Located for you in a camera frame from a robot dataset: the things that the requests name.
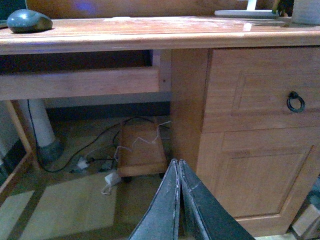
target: wooden stand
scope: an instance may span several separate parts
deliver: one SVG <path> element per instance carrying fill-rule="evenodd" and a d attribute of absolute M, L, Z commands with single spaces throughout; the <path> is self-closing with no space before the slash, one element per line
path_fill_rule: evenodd
<path fill-rule="evenodd" d="M 167 170 L 168 163 L 160 136 L 152 144 L 141 139 L 136 141 L 137 138 L 142 138 L 152 142 L 157 136 L 157 129 L 156 123 L 147 121 L 128 122 L 122 125 L 120 146 L 133 151 L 119 149 L 118 174 L 121 177 L 159 174 Z"/>

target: ring pull handle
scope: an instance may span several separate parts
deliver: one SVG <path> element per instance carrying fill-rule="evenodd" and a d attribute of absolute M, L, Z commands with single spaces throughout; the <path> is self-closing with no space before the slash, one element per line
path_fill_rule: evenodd
<path fill-rule="evenodd" d="M 294 108 L 291 105 L 291 99 L 298 99 L 300 102 L 300 108 Z M 305 101 L 302 99 L 302 97 L 299 96 L 299 94 L 297 92 L 292 91 L 292 92 L 290 92 L 288 99 L 286 100 L 286 105 L 291 112 L 301 113 L 303 110 L 305 110 L 306 104 L 305 104 Z"/>

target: computer mouse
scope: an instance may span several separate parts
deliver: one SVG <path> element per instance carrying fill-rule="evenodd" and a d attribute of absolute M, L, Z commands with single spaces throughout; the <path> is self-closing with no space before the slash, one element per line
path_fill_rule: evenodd
<path fill-rule="evenodd" d="M 46 15 L 28 9 L 20 9 L 10 14 L 6 21 L 15 34 L 37 33 L 52 29 L 52 21 Z"/>

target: floor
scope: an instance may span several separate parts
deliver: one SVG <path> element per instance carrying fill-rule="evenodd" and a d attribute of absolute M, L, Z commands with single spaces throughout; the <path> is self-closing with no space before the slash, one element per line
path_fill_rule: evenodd
<path fill-rule="evenodd" d="M 93 141 L 121 118 L 52 123 L 56 136 L 65 145 L 59 161 L 62 167 L 79 148 Z M 168 120 L 159 117 L 158 123 Z M 109 130 L 80 154 L 95 159 L 112 156 L 110 146 L 119 126 Z M 170 159 L 170 131 L 161 130 L 165 153 Z M 102 195 L 106 172 L 99 172 L 103 161 L 94 161 L 80 173 L 69 173 L 71 166 L 58 173 L 30 169 L 12 195 L 0 207 L 0 240 L 124 240 L 149 207 L 161 179 L 158 174 L 137 176 L 131 182 L 114 186 L 111 195 Z M 180 236 L 180 239 L 192 238 Z M 295 240 L 291 233 L 257 237 L 257 240 Z"/>

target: black cable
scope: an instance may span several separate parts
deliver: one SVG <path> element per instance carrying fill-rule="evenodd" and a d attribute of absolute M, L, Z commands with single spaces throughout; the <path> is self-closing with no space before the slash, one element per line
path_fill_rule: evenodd
<path fill-rule="evenodd" d="M 84 147 L 82 147 L 81 149 L 79 149 L 77 152 L 75 152 L 70 158 L 69 160 L 66 162 L 66 164 L 57 169 L 57 170 L 49 170 L 49 169 L 46 169 L 46 167 L 44 166 L 43 162 L 40 161 L 40 155 L 39 155 L 39 143 L 38 143 L 38 139 L 37 139 L 37 135 L 36 135 L 36 129 L 35 129 L 35 124 L 34 124 L 34 120 L 32 118 L 32 114 L 31 114 L 31 110 L 30 110 L 30 101 L 29 99 L 27 100 L 27 106 L 28 106 L 28 111 L 29 111 L 29 116 L 30 116 L 30 120 L 31 120 L 31 125 L 32 125 L 32 130 L 33 130 L 33 135 L 34 135 L 34 139 L 35 139 L 35 153 L 36 153 L 36 160 L 38 162 L 38 164 L 40 165 L 40 167 L 45 170 L 46 172 L 48 173 L 58 173 L 62 170 L 64 170 L 68 165 L 69 163 L 72 161 L 72 159 L 78 154 L 80 153 L 82 150 L 86 149 L 87 147 L 91 146 L 92 144 L 94 144 L 103 134 L 105 134 L 107 131 L 109 131 L 110 129 L 113 129 L 114 127 L 116 126 L 119 126 L 120 123 L 116 123 L 110 127 L 107 127 L 104 131 L 102 131 L 93 141 L 91 141 L 90 143 L 88 143 L 87 145 L 85 145 Z M 141 116 L 134 116 L 134 117 L 131 117 L 125 121 L 123 121 L 123 125 L 126 125 L 129 121 L 133 120 L 133 119 L 142 119 L 142 120 L 145 120 L 145 121 L 149 121 L 151 123 L 154 123 L 154 121 L 148 119 L 148 118 L 145 118 L 145 117 L 141 117 Z M 169 127 L 167 126 L 163 126 L 163 125 L 160 125 L 161 127 L 164 127 L 164 128 L 167 128 L 167 129 L 170 129 Z M 117 133 L 115 134 L 115 136 L 113 137 L 112 139 L 112 144 L 115 146 L 115 140 L 116 140 L 116 137 L 119 135 L 120 131 L 117 131 Z"/>
<path fill-rule="evenodd" d="M 148 118 L 145 118 L 145 117 L 142 117 L 142 116 L 135 116 L 135 117 L 132 117 L 132 118 L 129 118 L 129 119 L 127 119 L 127 120 L 125 120 L 124 122 L 123 122 L 123 125 L 126 125 L 129 121 L 131 121 L 132 119 L 142 119 L 142 120 L 145 120 L 145 121 L 148 121 L 148 122 L 150 122 L 150 123 L 155 123 L 154 121 L 152 121 L 152 120 L 150 120 L 150 119 L 148 119 Z M 165 129 L 170 129 L 170 127 L 167 127 L 167 126 L 164 126 L 164 125 L 160 125 L 160 127 L 163 127 L 163 128 L 165 128 Z M 116 132 L 116 134 L 114 135 L 114 137 L 113 137 L 113 139 L 112 139 L 112 144 L 114 145 L 114 146 L 116 146 L 116 138 L 117 138 L 117 136 L 119 135 L 119 133 L 120 133 L 120 131 L 117 131 Z"/>
<path fill-rule="evenodd" d="M 72 159 L 78 154 L 80 153 L 83 149 L 89 147 L 90 145 L 92 145 L 93 143 L 95 143 L 104 133 L 106 133 L 107 131 L 109 131 L 110 129 L 120 125 L 120 123 L 117 123 L 117 124 L 114 124 L 110 127 L 107 127 L 103 132 L 101 132 L 92 142 L 90 142 L 89 144 L 87 144 L 86 146 L 82 147 L 80 150 L 78 150 L 77 152 L 75 152 L 70 158 L 69 160 L 66 162 L 66 164 L 57 169 L 57 170 L 49 170 L 49 169 L 46 169 L 46 167 L 44 166 L 44 164 L 40 161 L 40 155 L 39 155 L 39 143 L 38 143 L 38 139 L 37 139 L 37 135 L 36 135 L 36 129 L 35 129 L 35 124 L 34 124 L 34 120 L 32 118 L 32 114 L 31 114 L 31 110 L 30 110 L 30 102 L 29 102 L 29 99 L 27 100 L 27 105 L 28 105 L 28 111 L 29 111 L 29 115 L 30 115 L 30 120 L 31 120 L 31 125 L 32 125 L 32 130 L 33 130 L 33 135 L 34 135 L 34 139 L 35 139 L 35 152 L 36 152 L 36 159 L 37 159 L 37 162 L 38 164 L 40 165 L 40 167 L 45 170 L 46 172 L 48 173 L 57 173 L 57 172 L 60 172 L 62 170 L 64 170 L 68 165 L 69 163 L 72 161 Z"/>

